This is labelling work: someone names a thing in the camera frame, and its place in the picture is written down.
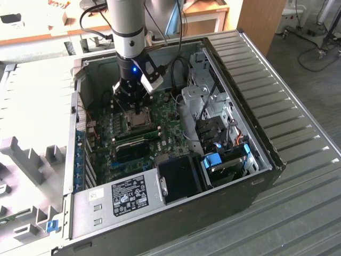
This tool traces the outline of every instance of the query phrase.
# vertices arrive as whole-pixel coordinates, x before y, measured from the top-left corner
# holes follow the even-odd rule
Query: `blue tab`
[[[251,149],[250,149],[249,145],[247,145],[247,144],[244,144],[244,149],[245,149],[246,154],[249,154],[251,152]]]
[[[59,231],[58,220],[50,220],[47,222],[46,232]]]
[[[220,158],[219,153],[214,153],[211,155],[208,155],[204,158],[204,165],[206,168],[221,164],[222,160]]]

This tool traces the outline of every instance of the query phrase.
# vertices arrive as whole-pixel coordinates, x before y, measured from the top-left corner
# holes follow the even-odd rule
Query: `power supply label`
[[[143,175],[114,184],[111,189],[113,214],[116,217],[149,205]]]

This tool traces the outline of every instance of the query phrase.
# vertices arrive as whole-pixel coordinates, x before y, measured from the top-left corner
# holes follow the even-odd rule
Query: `black cable on floor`
[[[310,41],[309,39],[307,39],[307,38],[305,38],[305,37],[303,37],[303,36],[300,36],[300,35],[296,34],[295,32],[291,32],[291,31],[290,31],[290,34],[294,34],[294,35],[297,36],[298,38],[303,39],[303,40],[306,40],[306,41],[308,41],[309,43],[314,44],[314,45],[316,46],[317,49],[323,50],[323,49],[319,48],[319,46],[318,46],[317,43],[315,43],[315,42],[313,42],[313,41]]]
[[[298,63],[299,63],[304,69],[306,69],[306,70],[308,70],[308,71],[311,71],[311,72],[320,72],[320,71],[323,71],[323,70],[325,70],[327,67],[329,67],[330,65],[332,65],[334,62],[336,62],[336,61],[339,59],[339,56],[337,56],[335,60],[331,61],[330,63],[328,63],[327,65],[325,65],[324,67],[322,67],[322,68],[320,68],[320,69],[310,69],[310,68],[307,68],[307,67],[304,66],[304,64],[301,62],[301,57],[302,57],[303,55],[305,55],[306,53],[311,52],[311,51],[313,51],[313,50],[315,50],[315,49],[316,49],[316,46],[315,46],[314,48],[311,48],[311,49],[309,49],[309,50],[306,50],[306,51],[302,52],[302,53],[297,57]]]

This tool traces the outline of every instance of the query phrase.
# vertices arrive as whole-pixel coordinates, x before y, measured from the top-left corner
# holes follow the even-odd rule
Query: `orange wire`
[[[91,122],[91,125],[92,125],[92,128],[94,129],[94,134],[95,134],[95,137],[96,137],[96,139],[98,140],[98,141],[100,141],[100,138],[98,137],[98,135],[97,135],[97,133],[96,133],[96,131],[95,131],[95,126],[94,126],[94,124],[93,124],[93,122],[92,122],[92,118],[91,118],[91,115],[89,114],[89,112],[84,108],[84,107],[82,107],[82,106],[80,106],[80,105],[78,105],[80,108],[83,108],[84,110],[85,110],[85,113],[88,115],[88,117],[90,118],[90,122]]]
[[[241,130],[240,130],[238,127],[236,127],[236,128],[237,128],[237,130],[239,131],[239,134],[238,134],[238,136],[237,136],[237,138],[236,138],[236,144],[239,145],[239,139],[240,139],[240,137],[241,137]]]

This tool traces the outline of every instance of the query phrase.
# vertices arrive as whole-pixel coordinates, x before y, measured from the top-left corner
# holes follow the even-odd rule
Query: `robotic arm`
[[[144,0],[107,0],[113,40],[120,68],[121,87],[129,104],[139,112],[141,84],[152,93],[162,82],[165,67],[156,67],[144,48]]]

